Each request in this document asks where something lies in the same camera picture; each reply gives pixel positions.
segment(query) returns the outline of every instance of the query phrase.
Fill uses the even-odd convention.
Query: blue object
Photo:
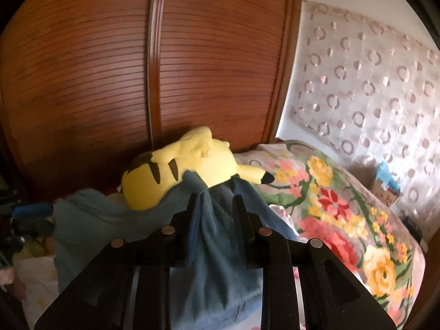
[[[254,188],[238,177],[207,188],[199,176],[185,172],[161,202],[146,211],[133,211],[110,202],[102,193],[85,189],[57,203],[54,231],[59,290],[115,238],[136,241],[170,223],[198,194],[200,226],[190,268],[171,268],[170,311],[174,330],[225,329],[261,309],[263,272],[247,270],[241,262],[232,212],[232,197],[240,194],[246,209],[264,226],[297,240]]]
[[[46,218],[52,216],[54,212],[53,205],[47,202],[32,203],[25,206],[16,206],[12,211],[12,218],[21,221]]]
[[[376,170],[376,180],[382,181],[382,188],[390,188],[395,194],[400,194],[400,185],[389,172],[388,164],[385,161],[382,161]]]
[[[191,218],[188,235],[186,237],[186,266],[191,266],[195,255],[195,246],[197,244],[197,236],[199,234],[200,215],[202,213],[202,203],[198,195],[193,208],[193,216]]]

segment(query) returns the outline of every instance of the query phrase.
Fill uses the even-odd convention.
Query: red flower print
[[[402,310],[401,309],[388,309],[388,315],[393,319],[394,323],[397,325],[402,320]]]
[[[381,241],[381,243],[385,243],[386,239],[385,239],[385,235],[382,232],[379,232],[379,240]]]
[[[301,197],[301,188],[298,186],[290,185],[289,192],[296,198]]]
[[[305,170],[300,168],[296,172],[297,172],[297,175],[295,177],[290,177],[289,178],[289,182],[292,185],[298,186],[301,181],[309,182],[309,174],[307,174],[307,172],[305,172]]]
[[[291,170],[293,168],[292,163],[289,160],[281,160],[279,162],[279,167],[283,171]]]
[[[343,218],[348,222],[350,216],[353,215],[351,209],[348,208],[348,202],[342,198],[338,198],[332,189],[330,189],[330,191],[321,189],[321,198],[319,199],[319,202],[323,206],[324,211],[335,219],[340,220]]]
[[[358,260],[353,246],[342,233],[334,231],[330,224],[322,222],[315,217],[308,216],[302,221],[299,221],[298,226],[304,230],[304,232],[301,233],[301,237],[307,239],[319,238],[349,270],[357,270],[356,264]]]

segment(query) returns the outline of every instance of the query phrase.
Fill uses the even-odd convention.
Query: floral bedsheet
[[[271,172],[256,185],[301,236],[320,238],[360,279],[401,329],[419,292],[425,259],[399,218],[344,168],[298,141],[235,155]]]

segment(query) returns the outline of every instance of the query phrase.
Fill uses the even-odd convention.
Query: wooden wardrobe
[[[119,182],[207,125],[274,139],[301,0],[26,0],[0,36],[4,142],[34,198]]]

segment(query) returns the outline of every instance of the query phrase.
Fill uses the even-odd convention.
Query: pikachu plush toy
[[[122,192],[131,209],[156,206],[186,170],[196,172],[208,187],[238,174],[251,183],[271,183],[274,177],[265,170],[238,165],[229,143],[213,139],[206,126],[193,129],[164,148],[139,155],[122,175]]]

